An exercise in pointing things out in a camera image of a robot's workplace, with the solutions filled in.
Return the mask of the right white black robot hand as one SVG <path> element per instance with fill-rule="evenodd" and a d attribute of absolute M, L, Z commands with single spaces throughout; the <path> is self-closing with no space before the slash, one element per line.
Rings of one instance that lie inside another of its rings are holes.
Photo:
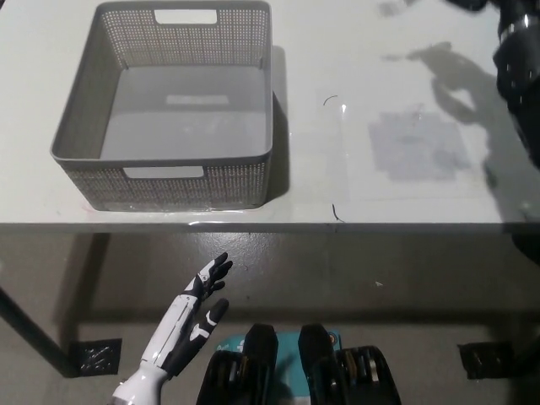
<path fill-rule="evenodd" d="M 490 0 L 448 0 L 448 3 L 471 13 L 482 11 Z"/>

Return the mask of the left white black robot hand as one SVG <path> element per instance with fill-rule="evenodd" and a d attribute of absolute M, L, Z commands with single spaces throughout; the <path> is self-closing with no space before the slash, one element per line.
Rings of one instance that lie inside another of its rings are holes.
<path fill-rule="evenodd" d="M 224 252 L 192 278 L 165 312 L 143 352 L 141 362 L 163 367 L 166 356 L 180 342 L 203 301 L 225 286 L 223 278 L 232 265 Z"/>

